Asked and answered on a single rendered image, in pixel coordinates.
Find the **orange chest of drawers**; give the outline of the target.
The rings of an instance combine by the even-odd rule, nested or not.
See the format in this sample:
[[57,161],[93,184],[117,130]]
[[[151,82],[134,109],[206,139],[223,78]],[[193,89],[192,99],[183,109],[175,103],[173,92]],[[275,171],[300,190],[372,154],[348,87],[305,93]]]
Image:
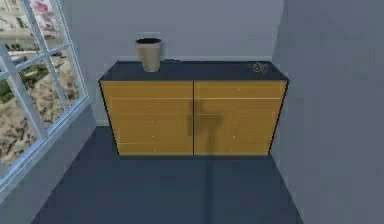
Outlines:
[[162,62],[147,73],[117,62],[99,80],[122,156],[264,156],[289,80],[271,62]]

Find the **beige bin with black rim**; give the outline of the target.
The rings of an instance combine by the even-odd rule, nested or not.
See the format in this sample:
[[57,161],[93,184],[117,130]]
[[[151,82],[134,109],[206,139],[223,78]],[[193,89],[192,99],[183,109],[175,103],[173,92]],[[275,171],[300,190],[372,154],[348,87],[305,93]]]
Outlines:
[[159,38],[137,39],[136,50],[145,72],[157,72],[160,69],[161,40]]

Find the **small grey metal cluster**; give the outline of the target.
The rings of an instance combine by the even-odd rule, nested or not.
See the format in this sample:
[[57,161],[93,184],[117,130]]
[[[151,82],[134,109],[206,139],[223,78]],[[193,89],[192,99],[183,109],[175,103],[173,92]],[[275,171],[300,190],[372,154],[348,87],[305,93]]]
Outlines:
[[255,62],[253,64],[250,64],[249,68],[253,72],[265,74],[269,70],[269,65],[267,63]]

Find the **white framed window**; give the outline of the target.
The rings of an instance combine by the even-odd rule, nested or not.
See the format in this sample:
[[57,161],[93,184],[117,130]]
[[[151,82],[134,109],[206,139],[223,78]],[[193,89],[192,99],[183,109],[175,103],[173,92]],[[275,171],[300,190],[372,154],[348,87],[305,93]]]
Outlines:
[[0,0],[0,203],[88,105],[59,0]]

